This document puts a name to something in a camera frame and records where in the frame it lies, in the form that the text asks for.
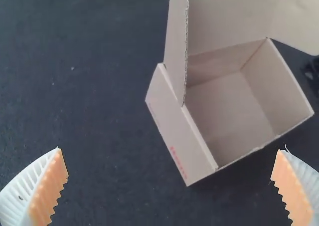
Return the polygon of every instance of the open cardboard box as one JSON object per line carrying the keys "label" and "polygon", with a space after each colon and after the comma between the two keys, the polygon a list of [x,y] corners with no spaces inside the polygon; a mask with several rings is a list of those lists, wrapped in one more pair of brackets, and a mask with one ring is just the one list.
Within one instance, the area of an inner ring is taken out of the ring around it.
{"label": "open cardboard box", "polygon": [[319,0],[170,0],[146,103],[186,185],[314,114],[269,38],[317,55],[318,15]]}

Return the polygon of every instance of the box lid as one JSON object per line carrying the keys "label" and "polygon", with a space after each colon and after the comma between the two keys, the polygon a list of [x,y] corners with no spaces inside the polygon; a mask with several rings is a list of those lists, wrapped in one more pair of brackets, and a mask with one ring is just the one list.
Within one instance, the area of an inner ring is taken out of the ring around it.
{"label": "box lid", "polygon": [[164,63],[184,104],[187,58],[266,37],[319,54],[319,0],[170,0]]}

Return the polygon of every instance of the orange foam pad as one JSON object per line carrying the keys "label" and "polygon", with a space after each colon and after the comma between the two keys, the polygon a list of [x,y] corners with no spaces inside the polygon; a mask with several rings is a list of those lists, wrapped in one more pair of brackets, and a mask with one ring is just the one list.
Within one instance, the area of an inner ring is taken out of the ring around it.
{"label": "orange foam pad", "polygon": [[279,188],[278,194],[283,196],[282,201],[287,204],[286,210],[290,213],[288,218],[293,221],[293,225],[309,225],[314,211],[301,182],[298,180],[289,161],[280,150],[277,152],[271,180],[275,181],[275,187]]}
{"label": "orange foam pad", "polygon": [[29,216],[35,226],[46,226],[52,222],[50,217],[55,213],[53,208],[58,205],[57,199],[61,197],[60,191],[64,189],[63,185],[67,183],[68,177],[62,151],[59,149],[30,202]]}

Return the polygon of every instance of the red printed marking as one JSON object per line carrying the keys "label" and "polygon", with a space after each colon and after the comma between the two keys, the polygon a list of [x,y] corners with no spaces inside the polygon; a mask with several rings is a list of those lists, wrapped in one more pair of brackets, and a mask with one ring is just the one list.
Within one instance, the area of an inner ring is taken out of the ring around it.
{"label": "red printed marking", "polygon": [[174,159],[174,161],[175,161],[175,163],[176,163],[181,175],[183,176],[183,178],[185,180],[187,180],[187,174],[185,173],[185,170],[184,170],[184,168],[183,168],[183,166],[182,166],[182,164],[181,164],[181,162],[180,162],[180,160],[179,160],[179,158],[177,156],[177,153],[176,153],[176,150],[175,150],[174,146],[171,146],[169,149],[170,149],[170,152],[171,152],[171,154],[173,156],[173,159]]}

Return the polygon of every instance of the gray carpet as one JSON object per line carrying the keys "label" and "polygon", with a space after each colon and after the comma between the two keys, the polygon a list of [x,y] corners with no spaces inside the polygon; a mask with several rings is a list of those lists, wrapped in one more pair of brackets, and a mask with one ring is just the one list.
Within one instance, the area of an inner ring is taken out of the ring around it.
{"label": "gray carpet", "polygon": [[[59,146],[70,174],[53,226],[288,226],[269,185],[284,143],[317,170],[319,118],[186,188],[144,97],[168,0],[0,0],[0,186]],[[309,56],[277,44],[300,71]]]}

